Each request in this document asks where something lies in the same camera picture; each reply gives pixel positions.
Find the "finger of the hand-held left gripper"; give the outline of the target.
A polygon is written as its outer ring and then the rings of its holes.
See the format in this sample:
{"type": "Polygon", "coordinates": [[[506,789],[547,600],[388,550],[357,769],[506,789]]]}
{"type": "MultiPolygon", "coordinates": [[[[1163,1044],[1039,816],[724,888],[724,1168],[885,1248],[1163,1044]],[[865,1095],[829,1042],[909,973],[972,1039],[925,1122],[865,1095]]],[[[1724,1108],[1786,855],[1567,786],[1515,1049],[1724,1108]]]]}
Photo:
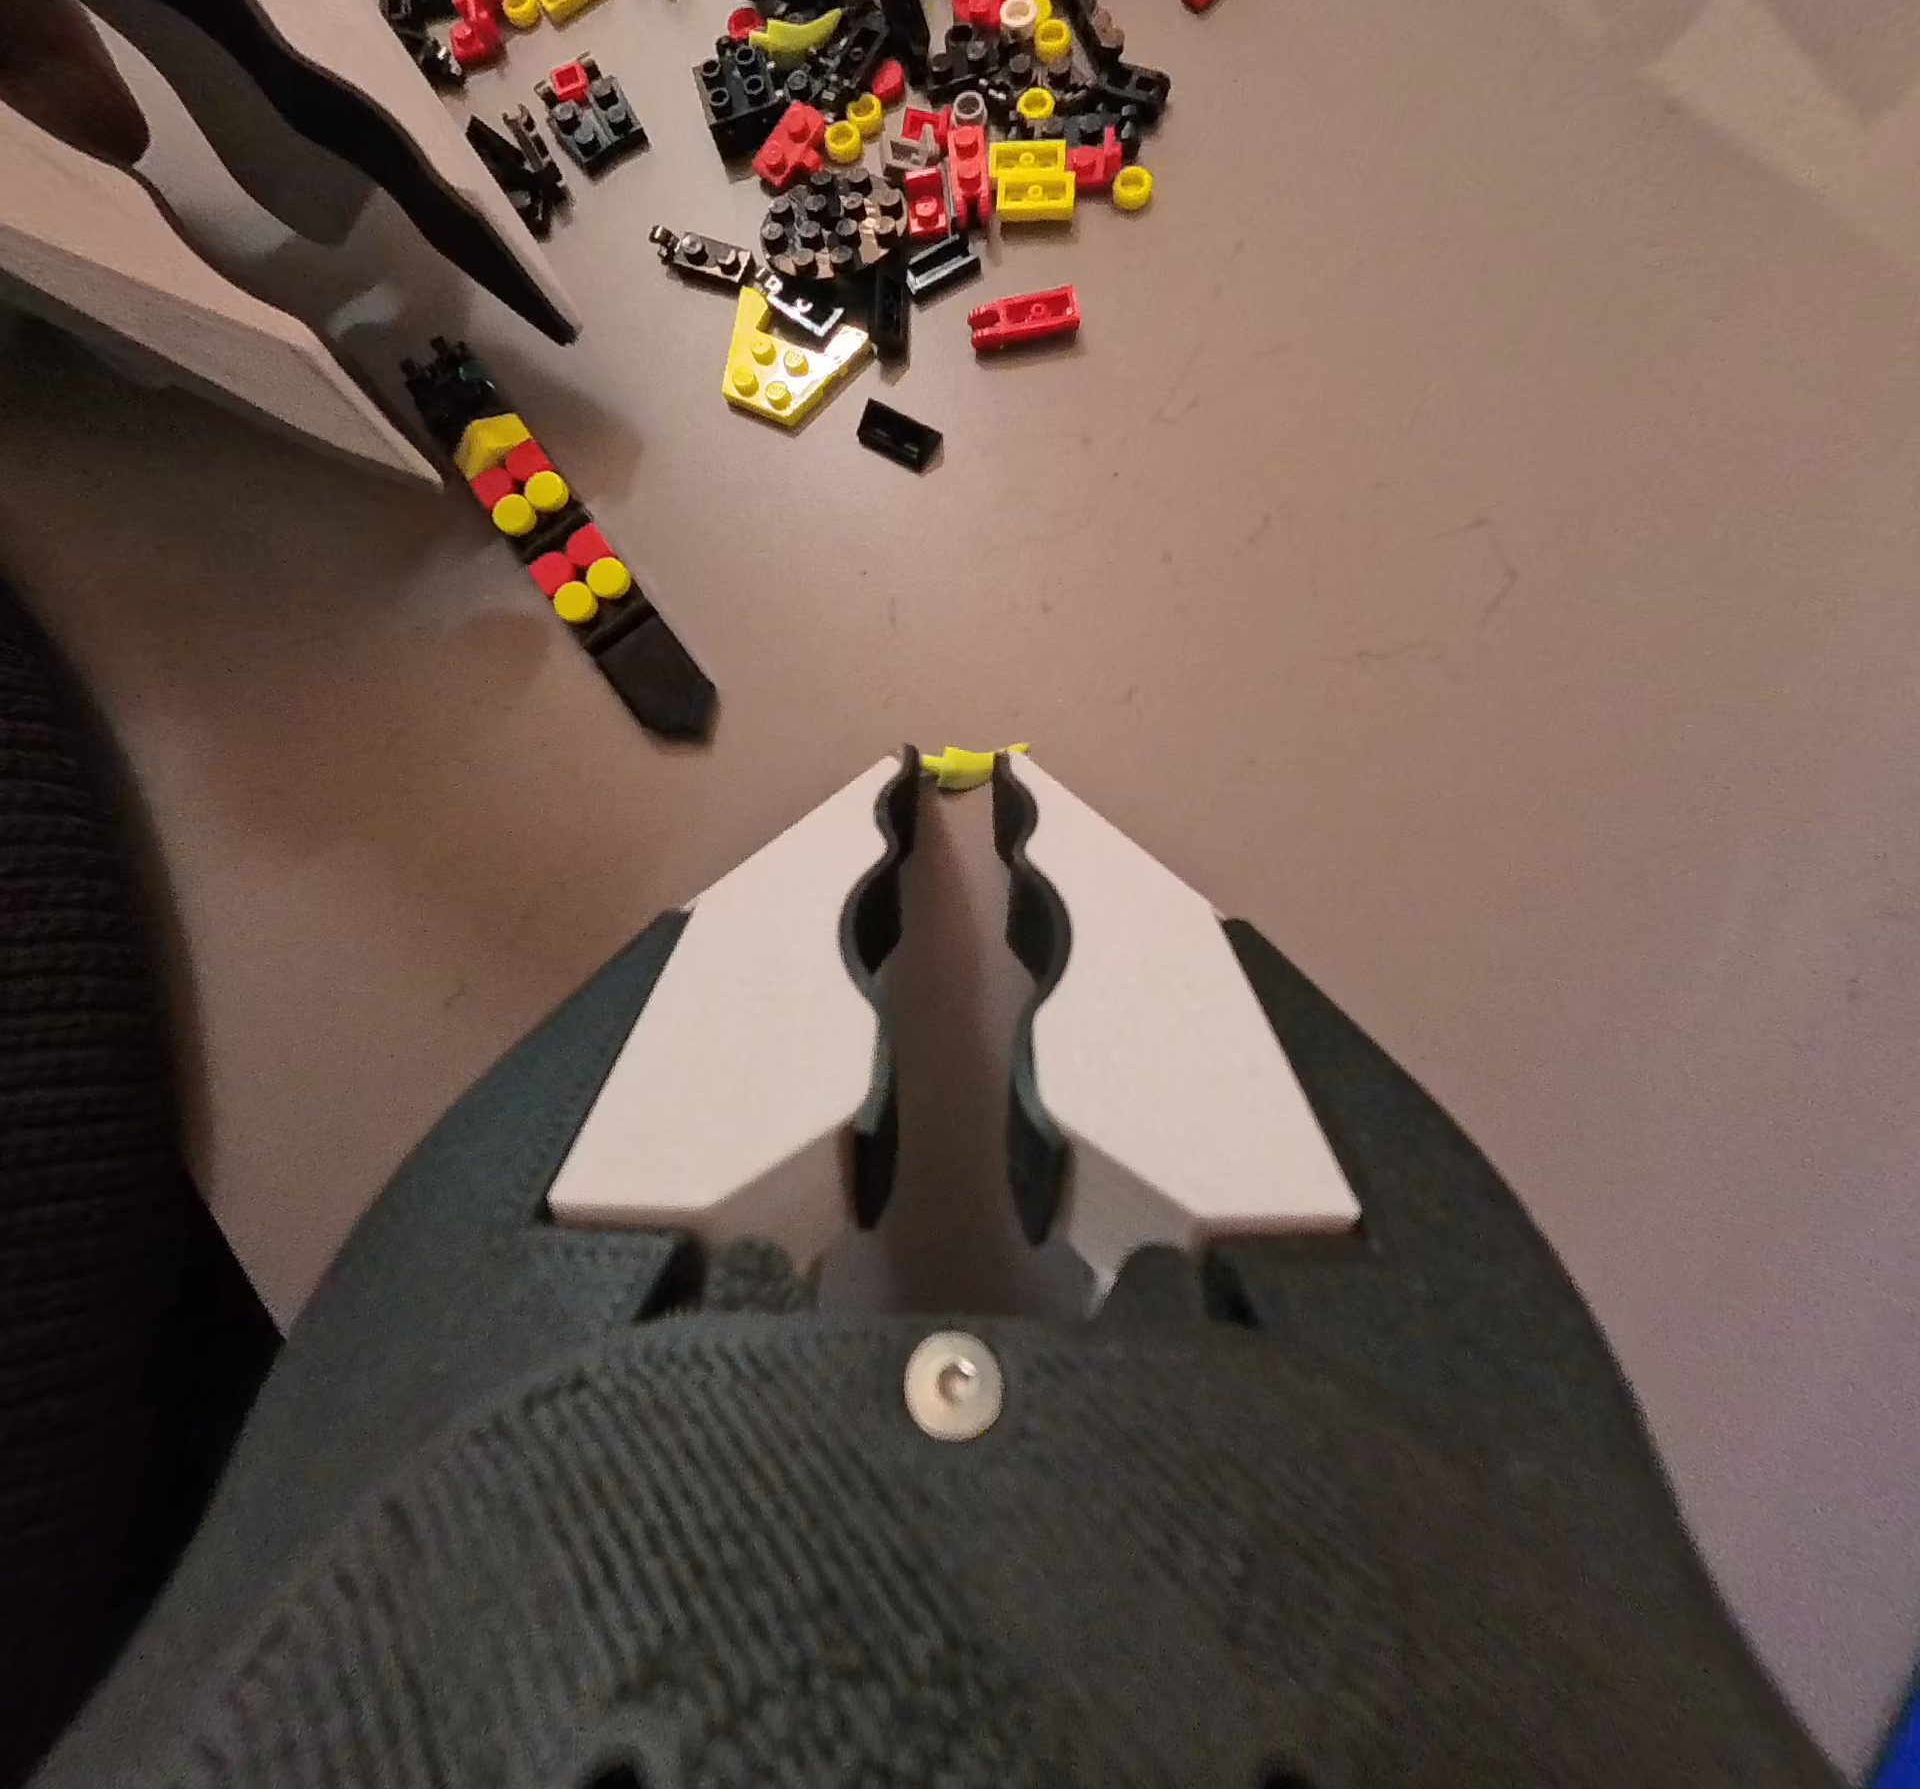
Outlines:
{"type": "Polygon", "coordinates": [[[4,302],[361,465],[437,484],[302,319],[226,281],[134,173],[1,109],[4,302]]]}
{"type": "Polygon", "coordinates": [[[577,305],[374,0],[77,0],[179,96],[229,176],[302,238],[342,243],[372,192],[554,342],[577,305]]]}

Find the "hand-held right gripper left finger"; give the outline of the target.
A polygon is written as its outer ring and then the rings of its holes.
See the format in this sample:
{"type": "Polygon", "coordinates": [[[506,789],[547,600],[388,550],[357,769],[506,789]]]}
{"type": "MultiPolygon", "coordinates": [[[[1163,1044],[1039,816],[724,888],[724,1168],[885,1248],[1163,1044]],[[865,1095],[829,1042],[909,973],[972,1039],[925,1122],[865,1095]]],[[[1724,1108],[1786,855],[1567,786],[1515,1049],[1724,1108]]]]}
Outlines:
{"type": "Polygon", "coordinates": [[[921,762],[882,757],[671,918],[664,959],[561,1158],[566,1229],[778,1248],[810,1273],[892,1189],[877,974],[899,936],[921,762]]]}

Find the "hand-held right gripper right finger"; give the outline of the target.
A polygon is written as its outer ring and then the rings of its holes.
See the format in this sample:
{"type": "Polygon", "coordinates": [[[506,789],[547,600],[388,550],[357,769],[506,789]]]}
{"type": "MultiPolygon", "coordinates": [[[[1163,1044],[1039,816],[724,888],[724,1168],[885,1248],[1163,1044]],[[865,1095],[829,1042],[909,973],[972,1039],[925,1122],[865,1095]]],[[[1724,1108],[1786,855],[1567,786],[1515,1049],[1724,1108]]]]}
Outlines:
{"type": "Polygon", "coordinates": [[[990,794],[1027,976],[1005,1111],[1025,1241],[1105,1292],[1139,1248],[1352,1233],[1362,1201],[1210,901],[1025,752],[990,794]]]}

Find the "partly built lego model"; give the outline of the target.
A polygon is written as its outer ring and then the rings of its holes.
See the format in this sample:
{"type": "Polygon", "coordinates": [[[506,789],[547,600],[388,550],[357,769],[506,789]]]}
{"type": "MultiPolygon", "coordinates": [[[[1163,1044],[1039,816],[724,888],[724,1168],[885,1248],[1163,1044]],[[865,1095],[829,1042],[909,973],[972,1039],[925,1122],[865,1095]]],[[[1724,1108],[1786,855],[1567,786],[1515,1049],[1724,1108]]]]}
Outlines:
{"type": "Polygon", "coordinates": [[[706,742],[710,677],[473,350],[437,335],[399,373],[431,443],[625,714],[654,737],[706,742]]]}

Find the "pile of lego pieces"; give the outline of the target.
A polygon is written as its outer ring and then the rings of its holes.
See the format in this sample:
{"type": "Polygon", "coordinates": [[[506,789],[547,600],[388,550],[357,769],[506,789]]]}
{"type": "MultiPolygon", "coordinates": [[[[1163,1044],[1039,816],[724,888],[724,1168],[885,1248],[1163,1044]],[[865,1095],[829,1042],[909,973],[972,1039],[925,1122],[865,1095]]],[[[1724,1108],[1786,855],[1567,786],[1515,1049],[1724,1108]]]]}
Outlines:
{"type": "MultiPolygon", "coordinates": [[[[443,92],[510,33],[600,0],[376,0],[443,92]]],[[[1193,14],[1217,0],[1177,0],[1193,14]]],[[[905,308],[978,267],[1003,224],[1066,222],[1084,197],[1139,213],[1143,138],[1169,74],[1128,55],[1105,0],[733,0],[690,67],[722,169],[765,193],[747,248],[788,337],[854,321],[902,355],[905,308]]]]}

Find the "black square lego plate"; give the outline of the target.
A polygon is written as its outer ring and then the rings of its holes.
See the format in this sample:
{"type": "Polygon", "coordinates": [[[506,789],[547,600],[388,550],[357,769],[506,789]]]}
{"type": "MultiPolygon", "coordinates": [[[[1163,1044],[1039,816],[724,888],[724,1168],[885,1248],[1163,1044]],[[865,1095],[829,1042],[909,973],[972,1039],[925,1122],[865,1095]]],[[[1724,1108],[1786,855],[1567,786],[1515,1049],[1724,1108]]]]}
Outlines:
{"type": "Polygon", "coordinates": [[[623,89],[591,51],[552,67],[533,91],[550,135],[589,179],[651,144],[623,89]]]}

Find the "small black hinge lego piece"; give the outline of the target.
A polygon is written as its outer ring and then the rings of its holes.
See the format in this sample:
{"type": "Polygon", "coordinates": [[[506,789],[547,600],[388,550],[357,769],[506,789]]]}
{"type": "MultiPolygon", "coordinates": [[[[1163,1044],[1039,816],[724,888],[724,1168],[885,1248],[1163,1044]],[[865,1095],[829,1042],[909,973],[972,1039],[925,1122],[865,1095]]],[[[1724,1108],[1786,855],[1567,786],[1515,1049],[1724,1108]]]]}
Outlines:
{"type": "Polygon", "coordinates": [[[747,248],[653,224],[647,233],[658,264],[674,277],[715,289],[756,289],[759,265],[747,248]]]}

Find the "yellow wedge lego plate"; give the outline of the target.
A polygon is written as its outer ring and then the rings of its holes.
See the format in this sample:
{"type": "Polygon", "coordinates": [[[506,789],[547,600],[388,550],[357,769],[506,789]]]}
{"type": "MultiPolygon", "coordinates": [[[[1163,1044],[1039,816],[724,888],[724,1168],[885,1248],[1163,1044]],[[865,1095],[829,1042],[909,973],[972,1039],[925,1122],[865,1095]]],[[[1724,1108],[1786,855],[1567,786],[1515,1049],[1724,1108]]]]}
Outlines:
{"type": "Polygon", "coordinates": [[[772,328],[759,289],[741,289],[719,391],[730,410],[795,432],[872,356],[870,335],[851,321],[824,342],[793,340],[772,328]]]}

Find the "small black lego tile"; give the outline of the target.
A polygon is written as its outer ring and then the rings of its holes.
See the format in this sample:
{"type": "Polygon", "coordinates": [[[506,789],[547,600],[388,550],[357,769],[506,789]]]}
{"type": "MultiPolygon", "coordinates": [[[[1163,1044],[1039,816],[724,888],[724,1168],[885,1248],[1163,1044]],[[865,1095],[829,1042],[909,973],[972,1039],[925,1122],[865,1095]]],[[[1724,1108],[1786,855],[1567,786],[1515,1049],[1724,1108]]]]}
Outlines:
{"type": "Polygon", "coordinates": [[[867,453],[923,475],[943,455],[945,435],[880,397],[868,397],[857,418],[857,443],[867,453]]]}

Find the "red lego plate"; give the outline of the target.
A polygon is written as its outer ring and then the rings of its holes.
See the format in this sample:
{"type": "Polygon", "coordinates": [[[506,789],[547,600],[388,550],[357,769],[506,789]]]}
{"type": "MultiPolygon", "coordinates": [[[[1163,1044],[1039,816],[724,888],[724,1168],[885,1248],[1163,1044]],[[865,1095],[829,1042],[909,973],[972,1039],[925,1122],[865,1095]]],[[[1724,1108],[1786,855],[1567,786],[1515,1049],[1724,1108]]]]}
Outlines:
{"type": "Polygon", "coordinates": [[[966,315],[972,353],[999,356],[1066,342],[1082,331],[1076,289],[1071,285],[999,294],[966,315]]]}

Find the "person's left hand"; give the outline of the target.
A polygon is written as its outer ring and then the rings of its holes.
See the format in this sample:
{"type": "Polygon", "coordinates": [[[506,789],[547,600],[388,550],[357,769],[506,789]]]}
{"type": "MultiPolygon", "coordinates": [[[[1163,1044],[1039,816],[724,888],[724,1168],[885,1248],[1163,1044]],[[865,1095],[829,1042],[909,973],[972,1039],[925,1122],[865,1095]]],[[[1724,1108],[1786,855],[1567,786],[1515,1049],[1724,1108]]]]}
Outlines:
{"type": "Polygon", "coordinates": [[[77,0],[1,0],[1,101],[115,169],[132,169],[149,144],[138,101],[77,0]]]}

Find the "person's black knit sweater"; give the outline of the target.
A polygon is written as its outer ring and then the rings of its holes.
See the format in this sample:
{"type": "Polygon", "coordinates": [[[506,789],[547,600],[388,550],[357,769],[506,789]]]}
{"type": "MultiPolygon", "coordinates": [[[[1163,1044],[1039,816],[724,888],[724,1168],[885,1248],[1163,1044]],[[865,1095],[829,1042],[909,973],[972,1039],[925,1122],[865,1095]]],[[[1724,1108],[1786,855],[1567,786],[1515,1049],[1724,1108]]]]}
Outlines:
{"type": "Polygon", "coordinates": [[[4,1785],[149,1610],[280,1347],[185,1164],[123,802],[102,722],[4,587],[4,1785]]]}

